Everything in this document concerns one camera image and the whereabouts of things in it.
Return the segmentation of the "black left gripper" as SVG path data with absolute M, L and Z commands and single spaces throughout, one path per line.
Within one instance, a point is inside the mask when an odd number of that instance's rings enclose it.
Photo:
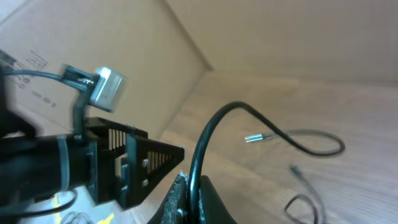
M 141 204 L 185 157 L 183 148 L 147 139 L 148 133 L 134 126 L 94 117 L 85 120 L 85 127 L 90 140 L 86 188 L 97 205 L 115 200 L 129 209 Z M 116 159 L 125 151 L 118 176 Z

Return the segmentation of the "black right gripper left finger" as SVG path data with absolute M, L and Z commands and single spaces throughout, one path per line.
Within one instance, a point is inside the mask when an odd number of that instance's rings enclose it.
M 149 224 L 184 224 L 186 222 L 187 176 L 179 174 Z

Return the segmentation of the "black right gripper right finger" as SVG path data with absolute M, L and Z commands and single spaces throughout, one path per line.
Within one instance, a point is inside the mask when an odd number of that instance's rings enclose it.
M 208 176 L 200 177 L 199 221 L 201 224 L 237 224 Z

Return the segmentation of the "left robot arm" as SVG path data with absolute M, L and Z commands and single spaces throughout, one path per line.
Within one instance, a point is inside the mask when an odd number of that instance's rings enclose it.
M 46 74 L 79 94 L 72 132 L 38 136 L 33 125 L 1 99 L 1 220 L 35 217 L 27 207 L 60 191 L 85 186 L 95 204 L 139 205 L 184 158 L 181 147 L 149 139 L 132 126 L 88 118 L 88 106 L 111 111 L 123 77 L 103 67 L 86 73 L 67 66 Z

